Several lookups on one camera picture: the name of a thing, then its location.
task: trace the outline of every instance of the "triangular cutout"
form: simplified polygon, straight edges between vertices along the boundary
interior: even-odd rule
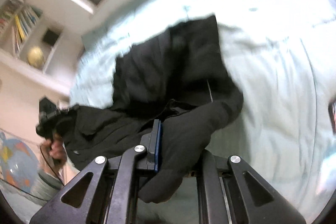
[[[244,172],[243,175],[256,207],[263,206],[274,200],[273,196],[249,172]]]
[[[92,177],[92,172],[85,174],[85,176],[83,176],[79,182],[77,182],[68,192],[62,196],[61,201],[72,207],[80,208]]]

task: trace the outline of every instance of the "globe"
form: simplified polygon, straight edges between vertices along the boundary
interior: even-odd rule
[[[40,69],[44,63],[44,55],[40,47],[33,47],[27,54],[28,64],[34,68]]]
[[[0,132],[0,164],[4,180],[29,193],[36,179],[39,161],[21,140],[6,139]]]

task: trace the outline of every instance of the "human hand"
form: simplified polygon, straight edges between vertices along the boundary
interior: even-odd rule
[[[55,177],[55,173],[58,174],[60,169],[67,162],[67,153],[65,152],[65,149],[63,147],[63,140],[61,136],[55,134],[53,142],[51,142],[51,140],[45,140],[41,144],[41,151],[45,157],[44,159],[41,155],[41,168],[44,170],[44,172],[51,174]],[[55,165],[53,159],[59,160],[59,163]],[[55,173],[48,166],[46,160],[48,161],[49,165],[52,167]]]

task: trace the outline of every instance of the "bookshelf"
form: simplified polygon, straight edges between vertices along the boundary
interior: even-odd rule
[[[3,11],[7,9],[8,1],[6,0],[3,5],[0,4],[0,20],[4,18]],[[24,20],[23,13],[25,13],[25,19],[27,19],[26,11],[30,8],[36,11],[38,18],[35,24],[30,22],[31,28],[22,38],[18,30],[17,18]],[[24,77],[68,97],[74,82],[78,59],[84,50],[80,35],[52,20],[43,11],[32,7],[25,0],[22,0],[17,7],[12,7],[5,19],[5,23],[4,19],[0,21],[0,24],[2,23],[0,26],[0,62]],[[45,42],[46,33],[50,31],[59,35],[53,43]],[[20,36],[19,49],[16,49],[18,39],[15,35]],[[33,67],[28,62],[28,55],[35,47],[42,51],[44,62],[41,66]]]

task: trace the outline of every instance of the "yellow book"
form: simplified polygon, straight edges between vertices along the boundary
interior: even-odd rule
[[[19,30],[21,39],[22,40],[25,39],[26,35],[25,35],[25,32],[22,30],[20,20],[19,20],[19,17],[17,15],[15,15],[15,22],[16,22],[16,25],[17,25],[17,29]]]

